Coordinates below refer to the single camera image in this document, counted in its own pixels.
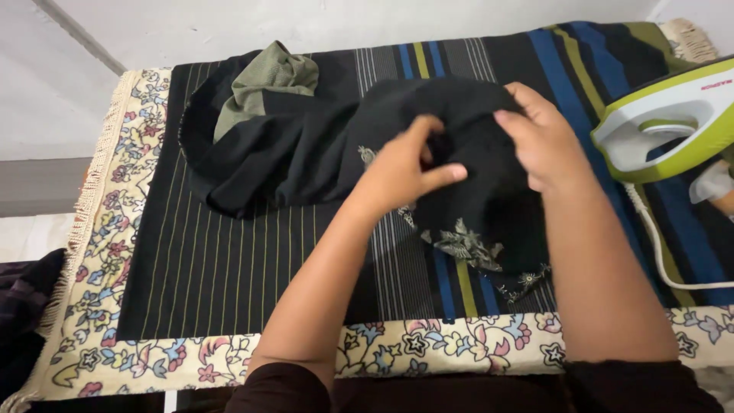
person's left hand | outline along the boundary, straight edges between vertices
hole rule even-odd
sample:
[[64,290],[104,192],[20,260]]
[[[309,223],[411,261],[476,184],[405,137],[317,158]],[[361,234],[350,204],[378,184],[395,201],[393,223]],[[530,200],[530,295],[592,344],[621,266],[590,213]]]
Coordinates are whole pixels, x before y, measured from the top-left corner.
[[443,123],[438,118],[432,115],[415,118],[407,131],[385,144],[350,198],[358,198],[364,207],[382,217],[433,190],[466,179],[466,168],[458,163],[422,168],[432,164],[426,146],[431,132],[443,132]]

fabric edge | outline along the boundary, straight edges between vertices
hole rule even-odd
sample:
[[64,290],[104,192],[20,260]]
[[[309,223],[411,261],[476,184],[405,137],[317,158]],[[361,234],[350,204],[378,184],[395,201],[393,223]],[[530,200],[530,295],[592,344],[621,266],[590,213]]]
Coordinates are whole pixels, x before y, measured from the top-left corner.
[[115,151],[115,143],[120,133],[130,91],[134,80],[139,78],[140,74],[140,71],[123,73],[112,93],[112,100],[104,117],[94,157],[87,170],[87,178],[81,187],[79,199],[74,205],[76,215],[68,235],[64,266],[48,304],[43,310],[39,326],[36,328],[36,332],[46,340],[46,343],[26,383],[3,402],[0,406],[0,413],[25,412],[30,409],[30,402],[41,400],[39,392],[44,372],[50,366],[51,357],[62,339],[61,328],[65,315],[63,310],[68,305],[69,289],[76,276],[76,269],[84,259],[87,242],[94,227],[94,218],[101,205],[105,186],[104,179],[109,172],[110,158]]

striped fabric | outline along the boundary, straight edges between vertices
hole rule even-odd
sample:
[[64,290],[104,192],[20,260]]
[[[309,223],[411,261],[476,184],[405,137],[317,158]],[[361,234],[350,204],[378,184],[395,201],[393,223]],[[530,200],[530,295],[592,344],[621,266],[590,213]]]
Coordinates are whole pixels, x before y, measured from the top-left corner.
[[[589,137],[605,105],[668,73],[670,58],[652,46],[659,44],[658,37],[662,34],[652,24],[574,22],[510,36],[309,57],[320,70],[314,98],[326,102],[359,99],[383,79],[464,76],[500,84],[518,81],[534,88],[562,111],[579,136],[661,302],[731,304],[731,289],[671,291],[660,281],[650,235]],[[272,209],[263,204],[250,219],[232,220],[192,197],[176,135],[186,100],[220,64],[195,63],[173,70],[167,130],[139,225],[119,340],[262,331],[278,297],[338,208],[329,204]],[[277,107],[279,98],[265,93],[266,107]],[[668,274],[685,282],[731,279],[734,258],[726,253],[725,243],[709,235],[711,226],[718,224],[701,219],[702,213],[687,203],[687,186],[676,179],[684,178],[639,188],[666,240]],[[433,249],[398,212],[391,212],[370,239],[345,323],[555,308],[550,278],[526,297],[507,303],[489,279],[466,262]]]

fringe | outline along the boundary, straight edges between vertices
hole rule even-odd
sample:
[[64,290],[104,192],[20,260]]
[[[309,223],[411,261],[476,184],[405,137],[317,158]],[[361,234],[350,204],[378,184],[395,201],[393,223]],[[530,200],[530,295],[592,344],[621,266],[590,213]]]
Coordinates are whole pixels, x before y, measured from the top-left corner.
[[94,218],[104,193],[104,179],[109,172],[109,164],[120,136],[130,91],[139,75],[139,71],[123,73],[112,93],[112,102],[104,117],[102,134],[97,141],[87,178],[81,188],[81,195],[74,206],[76,216],[69,231],[64,267],[36,329],[36,332],[46,339],[46,343],[28,380],[20,390],[3,402],[0,413],[22,413],[31,408],[30,402],[42,400],[40,388],[51,365],[51,357],[56,353],[62,338],[61,328],[70,298],[70,287],[74,283],[77,268],[84,259],[87,243],[92,236]]
[[673,35],[679,43],[678,47],[675,48],[676,55],[680,53],[680,57],[684,60],[703,63],[717,58],[716,48],[713,47],[708,36],[700,27],[685,18],[674,18],[666,22],[664,26],[669,26],[673,31]]

brown sleeve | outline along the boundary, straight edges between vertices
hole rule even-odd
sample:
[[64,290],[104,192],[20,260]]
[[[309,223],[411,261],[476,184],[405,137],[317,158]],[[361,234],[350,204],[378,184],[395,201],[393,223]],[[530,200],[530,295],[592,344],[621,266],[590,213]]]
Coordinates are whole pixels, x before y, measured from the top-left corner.
[[575,362],[565,365],[579,412],[723,412],[698,387],[693,370],[675,362]]
[[237,387],[225,412],[328,412],[329,392],[305,367],[270,363]]

